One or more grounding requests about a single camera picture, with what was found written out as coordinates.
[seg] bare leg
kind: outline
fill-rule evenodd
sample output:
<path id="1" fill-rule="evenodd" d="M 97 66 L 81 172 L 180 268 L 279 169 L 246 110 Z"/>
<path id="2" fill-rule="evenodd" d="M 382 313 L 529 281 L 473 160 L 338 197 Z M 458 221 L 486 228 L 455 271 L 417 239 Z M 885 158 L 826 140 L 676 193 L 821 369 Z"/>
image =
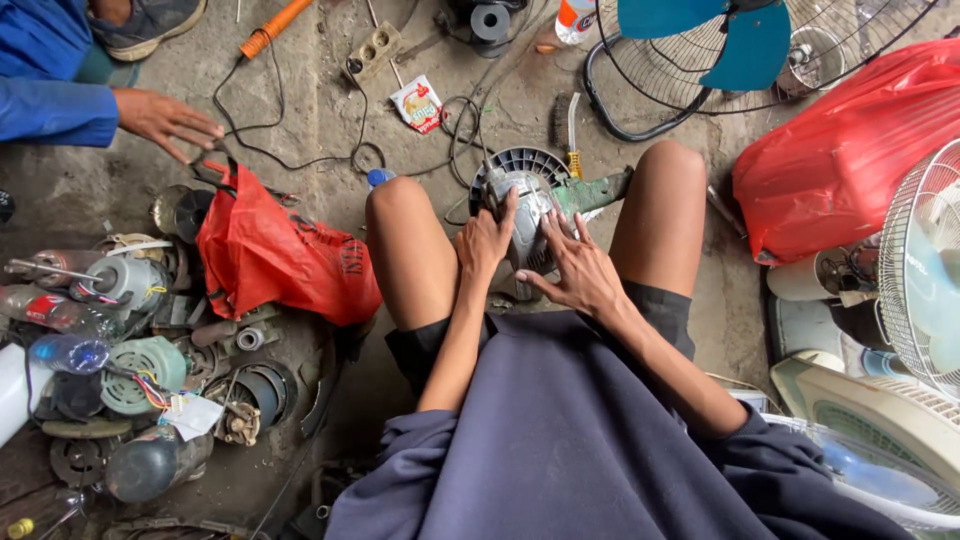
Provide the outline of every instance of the bare leg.
<path id="1" fill-rule="evenodd" d="M 420 184 L 397 177 L 374 189 L 367 229 L 373 272 L 396 327 L 414 330 L 450 316 L 457 253 Z"/>
<path id="2" fill-rule="evenodd" d="M 114 26 L 122 26 L 130 18 L 131 0 L 90 0 L 93 16 Z"/>
<path id="3" fill-rule="evenodd" d="M 620 278 L 692 296 L 706 192 L 699 153 L 672 140 L 647 149 L 613 233 L 610 257 Z"/>

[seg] hand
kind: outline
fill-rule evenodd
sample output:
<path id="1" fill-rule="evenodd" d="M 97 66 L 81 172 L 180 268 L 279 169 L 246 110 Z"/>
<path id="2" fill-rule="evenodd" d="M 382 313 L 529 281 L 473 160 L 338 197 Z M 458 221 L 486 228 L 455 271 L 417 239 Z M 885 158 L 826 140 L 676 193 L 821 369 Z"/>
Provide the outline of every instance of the hand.
<path id="1" fill-rule="evenodd" d="M 517 271 L 516 279 L 539 289 L 550 302 L 573 307 L 606 325 L 605 320 L 630 301 L 613 261 L 593 242 L 583 216 L 577 213 L 573 220 L 579 241 L 569 232 L 566 218 L 561 214 L 558 220 L 555 210 L 540 221 L 540 230 L 560 270 L 560 282 L 548 282 L 533 270 Z"/>
<path id="2" fill-rule="evenodd" d="M 213 139 L 224 136 L 223 126 L 172 97 L 136 88 L 117 88 L 113 97 L 121 128 L 155 142 L 183 164 L 189 160 L 170 142 L 171 136 L 205 150 L 213 150 Z"/>
<path id="3" fill-rule="evenodd" d="M 500 223 L 493 221 L 489 210 L 481 209 L 453 239 L 465 277 L 490 284 L 497 264 L 507 255 L 510 237 L 514 233 L 517 198 L 516 187 L 511 187 L 503 203 L 503 219 Z"/>

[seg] blue bottle cap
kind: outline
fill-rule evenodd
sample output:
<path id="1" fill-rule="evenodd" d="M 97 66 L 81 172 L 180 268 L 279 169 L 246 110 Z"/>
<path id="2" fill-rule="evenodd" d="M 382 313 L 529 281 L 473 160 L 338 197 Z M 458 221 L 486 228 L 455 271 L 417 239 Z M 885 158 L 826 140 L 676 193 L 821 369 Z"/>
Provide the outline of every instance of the blue bottle cap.
<path id="1" fill-rule="evenodd" d="M 393 171 L 374 169 L 367 173 L 367 184 L 370 184 L 370 187 L 377 187 L 395 176 L 396 174 Z"/>

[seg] knee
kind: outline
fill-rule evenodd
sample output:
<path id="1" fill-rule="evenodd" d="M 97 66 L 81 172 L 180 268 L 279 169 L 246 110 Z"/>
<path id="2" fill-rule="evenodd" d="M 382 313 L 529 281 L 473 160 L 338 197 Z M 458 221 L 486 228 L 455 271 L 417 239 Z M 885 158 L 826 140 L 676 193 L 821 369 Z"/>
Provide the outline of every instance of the knee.
<path id="1" fill-rule="evenodd" d="M 637 171 L 673 171 L 673 179 L 682 178 L 691 187 L 707 189 L 707 165 L 696 150 L 675 140 L 662 140 L 643 153 Z"/>
<path id="2" fill-rule="evenodd" d="M 404 209 L 411 200 L 423 197 L 429 200 L 423 186 L 408 176 L 398 176 L 378 185 L 367 196 L 367 221 L 392 209 Z"/>

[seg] white paper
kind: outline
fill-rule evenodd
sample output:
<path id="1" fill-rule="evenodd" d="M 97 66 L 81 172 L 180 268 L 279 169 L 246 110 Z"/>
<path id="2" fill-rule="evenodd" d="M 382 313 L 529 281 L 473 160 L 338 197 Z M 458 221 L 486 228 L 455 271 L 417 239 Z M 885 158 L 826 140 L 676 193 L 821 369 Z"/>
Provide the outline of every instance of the white paper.
<path id="1" fill-rule="evenodd" d="M 180 397 L 183 399 L 183 410 L 174 412 L 172 409 L 167 409 L 160 415 L 160 420 L 176 428 L 184 441 L 210 431 L 224 412 L 222 405 L 217 405 L 195 394 L 182 394 Z"/>

